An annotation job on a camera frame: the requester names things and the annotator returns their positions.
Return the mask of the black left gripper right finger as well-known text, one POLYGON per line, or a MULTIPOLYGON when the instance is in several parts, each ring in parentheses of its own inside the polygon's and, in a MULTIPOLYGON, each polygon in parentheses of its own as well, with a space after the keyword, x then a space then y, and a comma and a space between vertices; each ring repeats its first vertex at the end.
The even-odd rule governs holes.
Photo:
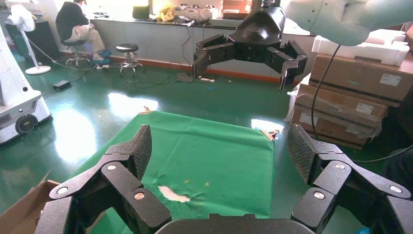
POLYGON ((410 234, 413 203, 407 188, 356 165, 334 144, 311 138, 298 124, 287 134, 289 155, 309 189, 291 218, 320 234, 337 206, 372 234, 410 234))

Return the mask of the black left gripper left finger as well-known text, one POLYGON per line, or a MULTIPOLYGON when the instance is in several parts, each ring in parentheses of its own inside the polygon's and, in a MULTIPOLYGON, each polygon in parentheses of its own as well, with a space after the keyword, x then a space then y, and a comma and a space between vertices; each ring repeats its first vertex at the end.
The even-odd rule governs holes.
POLYGON ((93 167, 50 191, 35 233, 84 234, 109 208, 133 233, 157 232, 171 213, 142 182, 151 153, 151 129, 142 125, 131 140, 110 146, 93 167))

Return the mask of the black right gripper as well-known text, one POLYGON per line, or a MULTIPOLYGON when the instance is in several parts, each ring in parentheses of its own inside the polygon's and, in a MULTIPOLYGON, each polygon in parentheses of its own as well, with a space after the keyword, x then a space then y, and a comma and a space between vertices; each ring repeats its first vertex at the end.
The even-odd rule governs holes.
POLYGON ((282 94, 285 86, 304 72, 308 60, 294 40, 280 47, 284 24, 285 14, 281 7, 260 8, 252 11, 228 37, 217 34, 196 43, 193 78, 199 79, 209 65, 224 61, 266 60, 266 65, 280 74, 278 91, 282 94))

